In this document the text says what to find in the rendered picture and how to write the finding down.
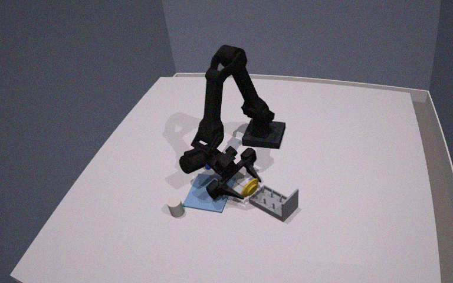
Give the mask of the grey dish rack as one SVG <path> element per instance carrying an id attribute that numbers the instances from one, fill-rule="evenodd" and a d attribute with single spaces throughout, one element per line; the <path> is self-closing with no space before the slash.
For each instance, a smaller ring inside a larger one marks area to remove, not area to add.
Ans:
<path id="1" fill-rule="evenodd" d="M 286 197 L 264 185 L 249 198 L 249 202 L 276 219 L 285 222 L 298 208 L 298 194 L 299 190 L 296 189 L 289 197 Z"/>

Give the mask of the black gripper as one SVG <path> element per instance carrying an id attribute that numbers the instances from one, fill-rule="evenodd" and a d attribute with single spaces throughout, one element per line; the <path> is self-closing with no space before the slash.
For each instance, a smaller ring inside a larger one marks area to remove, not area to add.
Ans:
<path id="1" fill-rule="evenodd" d="M 223 155 L 223 152 L 215 154 L 209 162 L 209 167 L 214 170 L 211 163 L 213 161 L 216 162 Z M 218 181 L 214 179 L 210 184 L 206 186 L 207 192 L 213 200 L 215 200 L 219 195 L 228 195 L 240 198 L 242 200 L 244 199 L 241 194 L 239 194 L 226 184 L 226 182 L 229 181 L 229 179 L 231 179 L 242 167 L 245 167 L 247 172 L 252 175 L 253 178 L 257 178 L 261 183 L 261 179 L 254 169 L 254 163 L 257 160 L 256 151 L 253 148 L 248 147 L 242 154 L 240 154 L 240 156 L 241 160 L 237 164 L 233 164 L 233 161 L 222 171 L 222 179 L 219 179 Z M 214 172 L 216 173 L 215 170 Z"/>

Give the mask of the blue flat square mat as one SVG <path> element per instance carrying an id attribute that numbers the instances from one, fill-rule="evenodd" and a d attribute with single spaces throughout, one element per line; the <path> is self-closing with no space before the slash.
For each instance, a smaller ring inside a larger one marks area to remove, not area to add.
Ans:
<path id="1" fill-rule="evenodd" d="M 192 185 L 187 198 L 182 204 L 183 207 L 222 213 L 229 196 L 219 195 L 215 200 L 211 198 L 211 196 L 207 192 L 206 186 L 210 184 L 214 179 L 218 181 L 219 179 L 222 179 L 222 177 L 198 173 L 198 176 L 194 184 Z M 231 178 L 226 182 L 226 184 L 232 188 L 235 180 L 236 178 Z"/>

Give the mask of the olive-brown round plate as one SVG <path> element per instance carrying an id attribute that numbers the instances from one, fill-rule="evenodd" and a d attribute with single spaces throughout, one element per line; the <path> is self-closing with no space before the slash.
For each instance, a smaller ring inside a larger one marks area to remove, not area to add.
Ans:
<path id="1" fill-rule="evenodd" d="M 252 179 L 247 185 L 244 187 L 241 195 L 243 198 L 247 196 L 251 196 L 258 188 L 258 179 Z"/>

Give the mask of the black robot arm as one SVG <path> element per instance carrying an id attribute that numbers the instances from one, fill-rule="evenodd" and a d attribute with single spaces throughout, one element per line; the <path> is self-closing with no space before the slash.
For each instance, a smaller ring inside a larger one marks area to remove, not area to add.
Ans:
<path id="1" fill-rule="evenodd" d="M 262 100 L 250 79 L 246 69 L 247 56 L 242 48 L 222 45 L 211 59 L 211 66 L 205 74 L 206 96 L 203 119 L 191 143 L 194 149 L 184 152 L 179 160 L 180 168 L 187 174 L 209 165 L 212 157 L 220 151 L 217 147 L 224 139 L 224 126 L 221 121 L 222 90 L 224 81 L 232 75 L 243 98 L 241 106 L 245 115 L 253 119 L 254 129 L 250 136 L 266 139 L 273 128 L 269 127 L 275 113 L 269 110 L 267 103 Z M 218 69 L 221 63 L 224 68 Z M 200 143 L 200 140 L 207 143 Z M 216 162 L 211 163 L 214 170 L 222 176 L 223 170 L 236 158 L 237 151 L 229 146 L 226 153 Z"/>

